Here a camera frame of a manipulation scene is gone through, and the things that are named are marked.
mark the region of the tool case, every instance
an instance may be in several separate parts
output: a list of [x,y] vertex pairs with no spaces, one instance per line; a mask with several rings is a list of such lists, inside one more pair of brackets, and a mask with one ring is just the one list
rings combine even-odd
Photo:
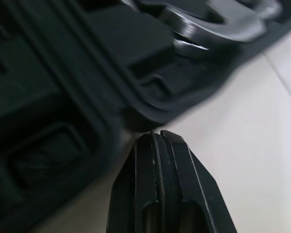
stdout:
[[158,15],[172,5],[215,21],[205,0],[0,0],[0,233],[26,232],[107,171],[124,129],[213,95],[291,30],[291,0],[280,4],[267,33],[194,59]]

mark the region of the wrench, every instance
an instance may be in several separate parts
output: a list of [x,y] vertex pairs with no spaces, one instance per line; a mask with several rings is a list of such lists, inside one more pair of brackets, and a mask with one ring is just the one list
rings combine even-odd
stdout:
[[197,19],[171,6],[163,10],[160,19],[177,34],[209,49],[219,44],[250,42],[266,32],[257,13],[235,0],[210,0],[209,5],[224,19],[223,24]]
[[167,12],[168,10],[169,12],[163,14],[170,15],[171,17],[169,19],[167,17],[166,20],[164,19],[166,16],[162,15],[161,18],[169,23],[169,25],[173,25],[174,27],[172,28],[176,33],[193,42],[181,42],[175,39],[174,45],[176,53],[194,59],[206,59],[210,56],[210,52],[212,53],[213,50],[224,45],[235,42],[250,42],[266,32],[266,26],[263,20],[275,18],[282,11],[281,4],[276,0],[261,0],[254,7],[254,12],[238,4],[236,1],[232,0],[228,2],[234,5],[234,10],[237,10],[238,15],[233,13],[233,9],[222,8],[223,1],[213,0],[210,2],[210,6],[224,17],[225,23],[223,25],[205,23],[204,21],[185,15],[185,13],[181,13],[177,9],[167,9]]

